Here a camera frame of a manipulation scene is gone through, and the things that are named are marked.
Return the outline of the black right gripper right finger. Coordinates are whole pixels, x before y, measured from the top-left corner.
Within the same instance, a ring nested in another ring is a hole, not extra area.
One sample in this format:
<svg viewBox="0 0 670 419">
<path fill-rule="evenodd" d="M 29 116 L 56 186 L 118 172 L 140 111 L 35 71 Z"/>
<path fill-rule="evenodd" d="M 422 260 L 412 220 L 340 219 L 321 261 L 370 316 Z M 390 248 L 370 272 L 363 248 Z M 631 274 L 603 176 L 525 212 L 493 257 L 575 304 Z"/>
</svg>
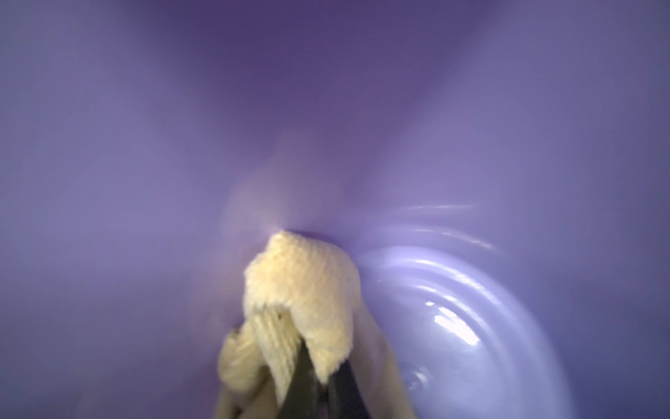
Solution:
<svg viewBox="0 0 670 419">
<path fill-rule="evenodd" d="M 352 366 L 343 363 L 329 378 L 328 415 L 331 419 L 371 419 L 359 391 Z"/>
</svg>

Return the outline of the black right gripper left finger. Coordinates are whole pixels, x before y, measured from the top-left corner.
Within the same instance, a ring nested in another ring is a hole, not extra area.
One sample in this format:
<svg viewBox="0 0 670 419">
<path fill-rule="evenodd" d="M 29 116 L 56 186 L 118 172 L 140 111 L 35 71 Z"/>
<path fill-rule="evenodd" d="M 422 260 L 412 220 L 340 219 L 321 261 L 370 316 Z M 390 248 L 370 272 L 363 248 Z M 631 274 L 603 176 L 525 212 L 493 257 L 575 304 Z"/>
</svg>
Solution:
<svg viewBox="0 0 670 419">
<path fill-rule="evenodd" d="M 290 386 L 276 418 L 317 419 L 320 398 L 321 384 L 315 373 L 309 350 L 302 341 Z"/>
</svg>

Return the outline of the yellow cleaning cloth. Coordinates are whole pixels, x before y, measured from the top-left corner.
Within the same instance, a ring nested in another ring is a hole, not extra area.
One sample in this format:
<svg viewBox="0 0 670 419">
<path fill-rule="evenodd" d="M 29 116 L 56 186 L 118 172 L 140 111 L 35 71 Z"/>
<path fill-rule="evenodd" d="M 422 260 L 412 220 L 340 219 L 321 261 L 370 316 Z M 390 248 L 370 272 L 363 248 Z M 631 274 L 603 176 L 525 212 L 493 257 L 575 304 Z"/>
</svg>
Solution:
<svg viewBox="0 0 670 419">
<path fill-rule="evenodd" d="M 328 415 L 329 378 L 350 363 L 372 418 L 415 416 L 392 347 L 366 307 L 359 271 L 334 244 L 273 235 L 244 272 L 244 319 L 217 360 L 217 418 L 276 418 L 304 341 Z"/>
</svg>

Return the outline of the purple plastic bucket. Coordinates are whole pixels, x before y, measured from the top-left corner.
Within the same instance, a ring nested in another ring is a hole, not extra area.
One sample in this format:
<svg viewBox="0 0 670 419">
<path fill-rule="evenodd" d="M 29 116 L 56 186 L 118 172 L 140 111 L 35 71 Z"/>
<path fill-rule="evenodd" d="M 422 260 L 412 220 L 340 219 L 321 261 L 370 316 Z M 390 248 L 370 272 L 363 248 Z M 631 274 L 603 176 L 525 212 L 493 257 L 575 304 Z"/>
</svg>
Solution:
<svg viewBox="0 0 670 419">
<path fill-rule="evenodd" d="M 1 4 L 2 417 L 212 417 L 284 229 L 421 418 L 668 417 L 668 2 Z"/>
</svg>

